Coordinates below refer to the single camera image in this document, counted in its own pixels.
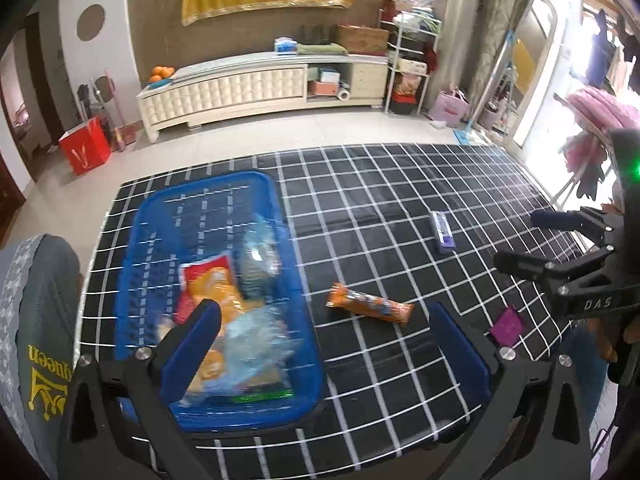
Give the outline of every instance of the orange snack package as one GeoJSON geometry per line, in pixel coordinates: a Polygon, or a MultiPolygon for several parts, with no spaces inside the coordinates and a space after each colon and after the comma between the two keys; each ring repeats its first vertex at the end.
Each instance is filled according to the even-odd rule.
{"type": "Polygon", "coordinates": [[[339,307],[356,314],[402,325],[407,324],[409,316],[411,316],[411,312],[414,309],[413,305],[356,292],[340,283],[335,283],[332,286],[326,306],[339,307]]]}

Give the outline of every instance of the red paper bag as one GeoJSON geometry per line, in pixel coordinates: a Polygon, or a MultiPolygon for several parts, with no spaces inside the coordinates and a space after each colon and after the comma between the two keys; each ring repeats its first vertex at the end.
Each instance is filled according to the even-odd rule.
{"type": "Polygon", "coordinates": [[[58,142],[77,175],[103,165],[111,156],[100,121],[95,117],[69,130],[58,142]]]}

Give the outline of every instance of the table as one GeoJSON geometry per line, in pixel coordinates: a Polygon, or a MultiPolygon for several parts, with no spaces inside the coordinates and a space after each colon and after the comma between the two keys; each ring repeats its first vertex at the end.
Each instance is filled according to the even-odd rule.
{"type": "MultiPolygon", "coordinates": [[[[76,359],[113,357],[113,305],[129,226],[146,196],[229,170],[258,168],[278,181],[298,269],[327,374],[317,413],[296,428],[261,434],[195,435],[223,479],[316,478],[359,470],[459,435],[469,406],[430,334],[427,305],[453,304],[487,330],[514,304],[526,332],[516,350],[550,355],[567,329],[530,282],[492,265],[496,249],[567,260],[580,253],[566,233],[531,229],[528,213],[550,209],[500,148],[384,144],[268,153],[161,173],[123,184],[105,218],[85,282],[76,359]],[[446,210],[457,252],[440,255],[429,209],[446,210]],[[408,325],[324,306],[335,281],[415,305],[408,325]]],[[[139,459],[158,466],[136,430],[139,459]]]]}

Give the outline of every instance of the storage box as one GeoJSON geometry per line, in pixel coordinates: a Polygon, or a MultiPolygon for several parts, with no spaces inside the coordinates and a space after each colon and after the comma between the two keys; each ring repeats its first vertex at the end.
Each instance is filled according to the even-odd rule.
{"type": "Polygon", "coordinates": [[[103,165],[111,156],[111,147],[95,117],[69,130],[58,143],[77,175],[103,165]]]}
{"type": "Polygon", "coordinates": [[[340,85],[338,83],[321,83],[312,81],[309,83],[309,94],[311,95],[336,95],[340,85]]]}
{"type": "Polygon", "coordinates": [[[398,58],[396,70],[406,74],[427,75],[427,64],[421,61],[398,58]]]}
{"type": "Polygon", "coordinates": [[[407,12],[411,12],[411,10],[414,8],[411,2],[408,2],[406,0],[387,0],[387,1],[392,2],[394,4],[395,10],[406,10],[407,12]]]}
{"type": "Polygon", "coordinates": [[[389,110],[399,115],[410,115],[418,105],[414,96],[393,94],[389,103],[389,110]]]}
{"type": "Polygon", "coordinates": [[[388,38],[389,31],[382,28],[338,25],[336,43],[346,48],[349,54],[384,56],[388,38]]]}
{"type": "Polygon", "coordinates": [[[320,82],[321,83],[340,83],[340,72],[333,68],[322,67],[320,69],[320,82]]]}

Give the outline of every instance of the metal shelf rack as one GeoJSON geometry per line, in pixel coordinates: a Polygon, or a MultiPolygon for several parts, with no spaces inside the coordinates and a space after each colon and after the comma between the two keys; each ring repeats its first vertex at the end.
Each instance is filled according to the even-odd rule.
{"type": "Polygon", "coordinates": [[[417,12],[407,12],[407,11],[403,11],[402,14],[404,15],[411,15],[411,16],[417,16],[418,18],[422,18],[424,20],[429,20],[430,22],[436,23],[438,26],[438,33],[436,34],[435,32],[431,32],[430,30],[423,30],[421,28],[415,28],[415,27],[408,27],[406,26],[404,23],[400,23],[399,25],[396,22],[386,22],[382,20],[382,9],[378,10],[378,28],[381,28],[381,25],[389,25],[391,27],[395,27],[398,30],[398,38],[396,39],[396,44],[390,43],[390,42],[386,42],[386,44],[390,47],[390,49],[392,49],[394,56],[391,62],[391,65],[389,66],[389,69],[391,70],[391,77],[389,78],[389,83],[388,86],[386,88],[386,100],[385,100],[385,114],[389,113],[389,105],[391,103],[391,94],[393,91],[393,86],[394,86],[394,80],[396,78],[396,73],[402,73],[402,74],[410,74],[410,75],[419,75],[420,77],[424,78],[424,85],[422,87],[422,93],[420,94],[420,102],[418,102],[418,108],[416,110],[416,115],[420,115],[420,110],[422,109],[422,104],[424,103],[424,97],[427,94],[427,85],[429,83],[429,77],[430,75],[421,75],[421,74],[415,74],[413,72],[403,72],[401,70],[398,70],[396,68],[396,66],[398,65],[398,59],[401,59],[401,53],[402,52],[409,52],[411,54],[423,54],[422,52],[420,52],[419,50],[412,50],[410,48],[405,48],[402,46],[402,37],[404,35],[405,32],[416,32],[419,34],[425,34],[427,36],[433,36],[435,38],[435,41],[433,43],[433,51],[437,52],[438,51],[438,40],[440,39],[440,33],[442,32],[442,21],[438,20],[436,18],[431,18],[431,17],[427,17],[424,16],[423,14],[419,14],[417,12]]]}

